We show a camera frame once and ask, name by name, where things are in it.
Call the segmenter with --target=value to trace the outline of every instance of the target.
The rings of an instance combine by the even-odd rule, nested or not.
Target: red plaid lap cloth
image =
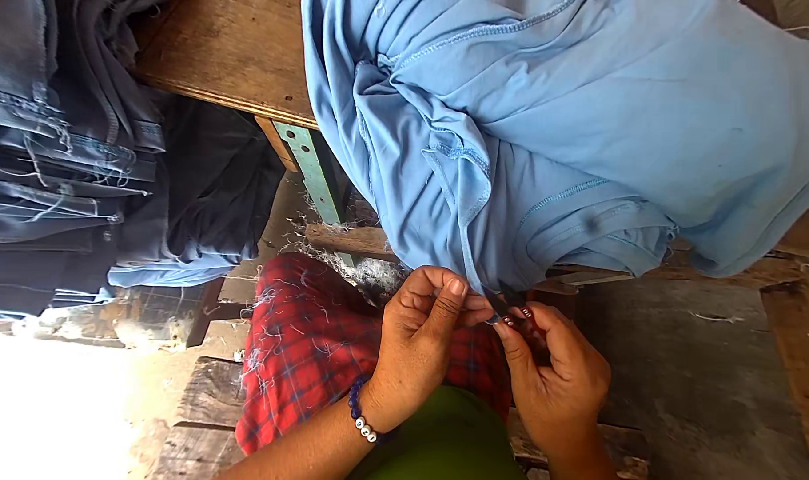
[[[235,428],[246,454],[334,404],[357,376],[371,375],[382,317],[335,270],[297,253],[271,259],[256,294],[242,376],[247,399]],[[510,379],[491,327],[454,332],[443,382],[474,393],[507,417]]]

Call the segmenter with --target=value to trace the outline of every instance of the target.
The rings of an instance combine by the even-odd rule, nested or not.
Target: stack of folded fabric
[[[0,320],[107,300],[115,264],[189,285],[257,255],[282,166],[229,109],[167,96],[162,133],[125,68],[158,1],[0,2]]]
[[[303,2],[315,118],[410,267],[710,276],[809,207],[809,42],[730,0]]]
[[[285,172],[252,115],[183,96],[159,102],[167,151],[152,196],[130,198],[111,284],[193,286],[259,255]]]

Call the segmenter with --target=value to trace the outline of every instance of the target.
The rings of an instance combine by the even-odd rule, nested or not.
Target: red scissors handle
[[[519,311],[523,313],[522,319],[512,316],[503,315],[502,321],[508,326],[515,329],[526,340],[531,350],[531,356],[535,360],[535,365],[547,366],[552,365],[549,359],[549,347],[543,333],[535,326],[535,314],[527,306],[518,307]]]

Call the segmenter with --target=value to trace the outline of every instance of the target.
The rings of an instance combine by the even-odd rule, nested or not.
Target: person
[[[382,320],[296,253],[266,264],[257,296],[235,432],[248,456],[218,480],[526,478],[504,424],[512,391],[550,478],[617,478],[596,429],[609,365],[557,310],[528,303],[552,361],[537,366],[445,268],[413,271]]]

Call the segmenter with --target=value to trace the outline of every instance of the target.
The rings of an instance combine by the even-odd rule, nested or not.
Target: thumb
[[[434,300],[431,313],[422,325],[422,329],[441,338],[451,336],[454,323],[457,321],[463,301],[466,299],[466,290],[466,283],[460,278],[452,278],[444,285],[437,295],[437,300]]]
[[[505,359],[511,370],[511,377],[527,376],[530,372],[536,372],[535,361],[531,358],[531,350],[523,336],[501,320],[493,324],[493,328],[502,339],[502,346],[505,347]]]

